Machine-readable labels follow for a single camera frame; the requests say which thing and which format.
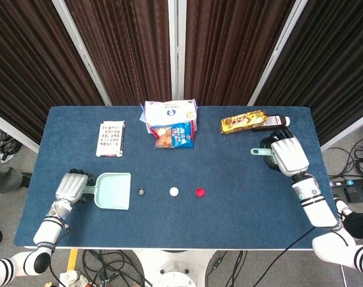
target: white bottle cap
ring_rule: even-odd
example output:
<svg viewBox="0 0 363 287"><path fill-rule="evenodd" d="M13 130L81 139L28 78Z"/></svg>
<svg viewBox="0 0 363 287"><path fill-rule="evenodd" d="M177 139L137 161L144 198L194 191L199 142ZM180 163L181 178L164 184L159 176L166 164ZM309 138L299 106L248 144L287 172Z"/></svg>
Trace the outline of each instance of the white bottle cap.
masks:
<svg viewBox="0 0 363 287"><path fill-rule="evenodd" d="M169 190L169 194L171 196L177 196L179 194L179 189L177 187L172 187L170 190Z"/></svg>

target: metal frame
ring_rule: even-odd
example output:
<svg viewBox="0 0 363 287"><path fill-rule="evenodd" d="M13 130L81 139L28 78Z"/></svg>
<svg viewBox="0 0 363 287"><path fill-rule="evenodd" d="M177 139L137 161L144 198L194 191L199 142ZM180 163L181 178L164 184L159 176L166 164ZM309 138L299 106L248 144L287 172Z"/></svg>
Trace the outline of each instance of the metal frame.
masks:
<svg viewBox="0 0 363 287"><path fill-rule="evenodd" d="M265 70L260 78L260 81L258 82L251 98L249 99L248 106L253 106L255 101L257 100L258 96L261 93L261 90L263 89L266 80L268 79L271 71L274 68L274 65L276 64L279 55L281 54L281 51L283 50L286 42L288 41L291 32L293 31L293 28L295 27L295 24L297 23L298 19L300 18L302 11L304 10L308 0L295 0L294 6L292 10L290 11L289 17L286 20L286 23L282 29L281 34L279 35L277 44L272 52L272 55L270 56L270 59L268 61L268 64L265 67Z"/></svg>
<svg viewBox="0 0 363 287"><path fill-rule="evenodd" d="M87 51L86 46L83 43L83 39L80 36L79 30L76 27L76 24L68 10L68 7L64 0L52 0L52 3L54 4L56 11L58 12L60 18L62 19L62 22L67 29L67 32L69 36L71 37L72 42L74 43L80 58L82 59L84 66L86 66L86 69L88 73L90 74L97 90L100 93L100 96L102 97L102 100L106 106L111 106L112 102L105 90L104 84L92 62L92 59Z"/></svg>
<svg viewBox="0 0 363 287"><path fill-rule="evenodd" d="M2 117L0 117L0 129L3 130L5 133L8 133L14 139L21 142L32 151L38 153L39 145L28 136L26 136L24 133L22 133L20 130L18 130L16 127L14 127L12 124L4 120Z"/></svg>
<svg viewBox="0 0 363 287"><path fill-rule="evenodd" d="M168 0L172 100L184 99L187 0Z"/></svg>
<svg viewBox="0 0 363 287"><path fill-rule="evenodd" d="M321 151L326 151L329 147L334 145L337 141L344 138L348 134L354 132L355 130L359 129L361 126L363 126L363 117L360 118L358 121L344 129L342 132L337 134L335 137L333 137L330 141L326 142L325 144L321 145Z"/></svg>

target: food package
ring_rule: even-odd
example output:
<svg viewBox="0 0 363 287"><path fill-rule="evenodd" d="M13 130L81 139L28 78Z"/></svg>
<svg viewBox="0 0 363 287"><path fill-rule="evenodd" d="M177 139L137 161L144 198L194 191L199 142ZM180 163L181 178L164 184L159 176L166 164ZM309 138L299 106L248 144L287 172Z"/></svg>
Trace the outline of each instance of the food package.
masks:
<svg viewBox="0 0 363 287"><path fill-rule="evenodd" d="M193 148L197 130L196 101L146 101L145 122L148 133L156 138L156 148Z"/></svg>
<svg viewBox="0 0 363 287"><path fill-rule="evenodd" d="M221 120L221 133L236 133L260 126L267 120L264 111L247 112Z"/></svg>

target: gold wrapper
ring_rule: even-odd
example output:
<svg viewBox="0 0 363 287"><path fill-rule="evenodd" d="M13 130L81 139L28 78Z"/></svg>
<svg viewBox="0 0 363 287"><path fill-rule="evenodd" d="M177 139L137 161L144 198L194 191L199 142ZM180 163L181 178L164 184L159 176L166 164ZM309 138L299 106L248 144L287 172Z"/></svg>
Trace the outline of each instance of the gold wrapper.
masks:
<svg viewBox="0 0 363 287"><path fill-rule="evenodd" d="M264 111L247 112L221 120L221 133L236 133L241 130L249 130L260 126L267 116Z"/></svg>

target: table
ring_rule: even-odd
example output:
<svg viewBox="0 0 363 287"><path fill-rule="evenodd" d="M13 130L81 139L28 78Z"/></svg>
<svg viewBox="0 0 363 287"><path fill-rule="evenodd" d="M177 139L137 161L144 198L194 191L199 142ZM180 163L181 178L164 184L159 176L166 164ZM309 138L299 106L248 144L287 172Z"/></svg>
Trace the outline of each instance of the table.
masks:
<svg viewBox="0 0 363 287"><path fill-rule="evenodd" d="M222 118L262 109L291 119L312 173L331 210L335 206L309 108L201 106L193 149L154 149L154 136L139 121L138 106L58 106L44 130L15 245L34 246L33 236L72 168L95 177L130 172L129 210L77 203L67 219L72 232L59 245L73 248L285 249L311 228L291 179L250 154L270 132L220 133ZM103 121L126 121L124 154L95 156ZM144 187L146 194L138 196ZM179 195L171 197L169 188ZM196 197L203 187L206 195ZM311 249L317 228L294 249Z"/></svg>

